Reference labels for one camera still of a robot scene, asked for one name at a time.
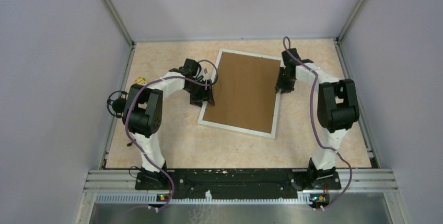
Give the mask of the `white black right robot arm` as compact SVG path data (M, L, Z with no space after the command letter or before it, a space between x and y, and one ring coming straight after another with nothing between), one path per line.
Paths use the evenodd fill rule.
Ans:
M319 148L310 158L301 188L322 188L335 182L336 158L341 142L359 119L356 86L351 79L339 79L301 59L295 48L282 52L283 66L279 69L275 90L290 93L301 81L311 88L310 119ZM318 134L315 122L322 127Z

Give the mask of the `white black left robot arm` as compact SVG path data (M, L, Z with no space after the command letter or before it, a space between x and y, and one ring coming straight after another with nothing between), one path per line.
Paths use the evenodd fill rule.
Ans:
M115 100L107 100L108 109L120 118L125 132L142 156L139 174L155 189L165 187L169 179L166 161L159 147L163 101L173 93L189 93L190 104L201 107L204 102L215 105L213 86L218 81L205 77L200 61L187 58L183 66L170 69L165 75L145 85L133 84L128 92L120 91Z

